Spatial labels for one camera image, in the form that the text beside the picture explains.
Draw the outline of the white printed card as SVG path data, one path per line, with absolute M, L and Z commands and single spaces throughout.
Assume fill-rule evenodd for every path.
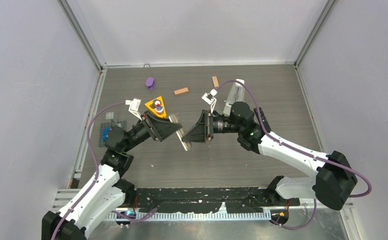
M 175 114 L 171 114 L 168 116 L 168 119 L 172 122 L 172 123 L 177 123 L 179 124 L 180 121 L 179 121 L 179 118 L 177 115 Z M 190 142 L 185 142 L 182 140 L 182 137 L 186 134 L 186 132 L 184 131 L 184 129 L 181 127 L 180 129 L 178 129 L 176 131 L 176 135 L 180 141 L 180 143 L 182 144 L 183 148 L 185 151 L 189 151 L 192 147 L 192 144 Z

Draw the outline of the black remote control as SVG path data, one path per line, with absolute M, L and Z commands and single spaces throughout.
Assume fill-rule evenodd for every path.
M 253 110 L 254 110 L 255 114 L 259 116 L 259 120 L 263 124 L 264 129 L 266 130 L 266 132 L 270 133 L 272 130 L 271 130 L 270 126 L 269 126 L 267 118 L 265 117 L 263 109 L 261 107 L 259 107 L 259 108 L 254 108 Z

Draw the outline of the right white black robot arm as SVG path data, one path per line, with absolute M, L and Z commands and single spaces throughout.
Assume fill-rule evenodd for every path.
M 214 134 L 236 133 L 237 142 L 247 151 L 280 160 L 306 174 L 306 177 L 276 176 L 269 184 L 267 198 L 281 205 L 292 198 L 315 199 L 339 211 L 357 185 L 358 179 L 349 171 L 350 163 L 338 151 L 331 154 L 314 151 L 290 142 L 263 122 L 255 122 L 256 110 L 243 101 L 232 104 L 228 116 L 203 110 L 200 119 L 181 138 L 187 143 L 205 143 Z

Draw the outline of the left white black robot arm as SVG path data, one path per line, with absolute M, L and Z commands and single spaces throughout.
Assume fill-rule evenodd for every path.
M 123 179 L 134 159 L 128 152 L 149 138 L 162 142 L 182 128 L 179 122 L 148 111 L 129 131 L 113 126 L 107 133 L 106 151 L 89 182 L 60 210 L 48 211 L 42 218 L 41 239 L 87 240 L 113 210 L 130 207 L 136 190 Z

